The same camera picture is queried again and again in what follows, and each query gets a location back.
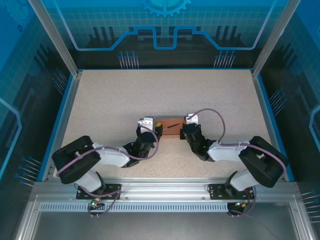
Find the vented metal strip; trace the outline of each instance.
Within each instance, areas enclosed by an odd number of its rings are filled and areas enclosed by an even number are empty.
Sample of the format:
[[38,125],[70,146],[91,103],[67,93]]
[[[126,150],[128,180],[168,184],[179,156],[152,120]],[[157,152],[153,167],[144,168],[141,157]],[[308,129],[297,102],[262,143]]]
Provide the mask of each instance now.
[[[40,212],[87,212],[88,202],[42,202]],[[105,211],[111,202],[92,212]],[[228,212],[227,203],[223,202],[116,202],[110,212],[113,213],[204,213]]]

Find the metal post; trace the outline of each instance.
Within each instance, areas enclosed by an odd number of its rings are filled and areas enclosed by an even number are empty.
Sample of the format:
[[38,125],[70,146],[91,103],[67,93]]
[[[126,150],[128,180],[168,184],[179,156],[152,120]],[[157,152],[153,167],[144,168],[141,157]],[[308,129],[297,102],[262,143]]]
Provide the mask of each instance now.
[[285,30],[289,20],[294,14],[300,0],[289,0],[284,7],[278,21],[276,22],[268,40],[266,41],[259,57],[257,58],[253,66],[253,76],[256,77],[260,73],[261,69],[265,65],[268,57],[270,56],[272,50],[277,44],[279,38],[281,37],[283,31]]
[[69,69],[70,73],[77,77],[78,68],[72,59],[62,37],[60,36],[54,22],[52,21],[46,7],[41,0],[28,0],[31,7],[33,8],[35,14],[39,18],[42,26],[44,27],[46,33],[49,35],[51,41],[53,42],[55,48],[59,52],[62,60],[64,61],[66,67]]

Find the mounting plate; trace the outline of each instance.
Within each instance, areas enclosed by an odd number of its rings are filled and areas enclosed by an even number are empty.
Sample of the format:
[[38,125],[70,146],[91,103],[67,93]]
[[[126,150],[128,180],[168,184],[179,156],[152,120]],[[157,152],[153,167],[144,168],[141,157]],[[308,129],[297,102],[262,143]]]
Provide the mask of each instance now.
[[[112,193],[117,190],[121,190],[121,184],[106,184],[103,194]],[[115,193],[110,196],[101,197],[101,200],[114,200],[117,195],[118,194]],[[80,186],[78,187],[75,198],[78,200],[93,200],[94,199],[93,196],[88,195]]]
[[[226,187],[224,184],[209,184],[207,190],[210,194],[211,200],[247,200],[248,196],[245,192],[239,191],[235,194],[234,197],[230,197],[226,192]],[[252,187],[248,187],[246,190],[250,192],[253,190]],[[250,193],[250,199],[255,198],[254,193]]]

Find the speckled tabletop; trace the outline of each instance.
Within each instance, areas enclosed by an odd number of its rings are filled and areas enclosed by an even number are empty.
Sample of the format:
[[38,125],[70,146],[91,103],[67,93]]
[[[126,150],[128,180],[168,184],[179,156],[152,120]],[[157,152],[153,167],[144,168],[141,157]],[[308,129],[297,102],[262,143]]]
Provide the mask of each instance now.
[[[88,135],[105,146],[135,141],[137,121],[145,116],[184,116],[213,108],[224,117],[223,142],[261,136],[270,141],[249,70],[84,70],[63,146]],[[199,114],[202,133],[217,140],[223,131],[213,112]],[[97,164],[103,177],[228,177],[240,162],[204,162],[185,140],[162,138],[155,157],[131,168]]]

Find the enclosure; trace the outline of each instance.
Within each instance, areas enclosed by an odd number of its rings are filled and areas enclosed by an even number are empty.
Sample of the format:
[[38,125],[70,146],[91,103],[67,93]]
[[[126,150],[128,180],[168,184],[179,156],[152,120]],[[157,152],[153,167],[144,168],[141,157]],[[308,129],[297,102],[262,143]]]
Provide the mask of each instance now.
[[[318,239],[319,1],[0,3],[1,239]],[[81,136],[123,146],[145,116],[203,108],[223,116],[223,142],[261,136],[289,161],[249,217],[207,190],[244,165],[201,161],[178,137],[133,167],[93,167],[122,191],[97,219],[57,177],[53,153]],[[219,117],[198,118],[218,140]]]

